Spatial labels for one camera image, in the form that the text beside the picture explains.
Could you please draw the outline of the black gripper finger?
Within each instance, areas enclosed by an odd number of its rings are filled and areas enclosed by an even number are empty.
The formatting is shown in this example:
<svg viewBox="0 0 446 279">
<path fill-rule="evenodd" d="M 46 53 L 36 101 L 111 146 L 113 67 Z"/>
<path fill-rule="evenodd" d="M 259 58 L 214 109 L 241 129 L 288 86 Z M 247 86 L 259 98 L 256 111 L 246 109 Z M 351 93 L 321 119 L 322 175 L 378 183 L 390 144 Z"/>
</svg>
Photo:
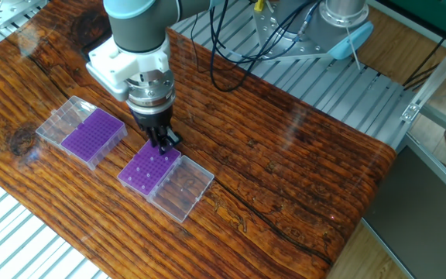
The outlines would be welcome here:
<svg viewBox="0 0 446 279">
<path fill-rule="evenodd" d="M 176 146 L 181 141 L 181 135 L 174 132 L 171 126 L 161 127 L 161 143 L 163 146 Z"/>
<path fill-rule="evenodd" d="M 160 153 L 166 152 L 166 129 L 149 129 L 149 139 L 152 147 L 157 147 Z"/>
</svg>

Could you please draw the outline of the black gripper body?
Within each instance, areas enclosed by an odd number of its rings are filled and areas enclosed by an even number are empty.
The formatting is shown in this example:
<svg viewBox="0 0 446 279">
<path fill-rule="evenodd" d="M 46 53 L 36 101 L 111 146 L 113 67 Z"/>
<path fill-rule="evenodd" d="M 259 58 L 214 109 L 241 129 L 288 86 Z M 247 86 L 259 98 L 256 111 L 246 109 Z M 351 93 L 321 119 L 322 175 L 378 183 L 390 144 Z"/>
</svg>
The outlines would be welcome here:
<svg viewBox="0 0 446 279">
<path fill-rule="evenodd" d="M 164 109 L 161 112 L 147 114 L 144 112 L 132 111 L 132 115 L 142 131 L 155 131 L 159 134 L 167 134 L 167 130 L 171 127 L 170 121 L 173 116 L 173 106 Z"/>
</svg>

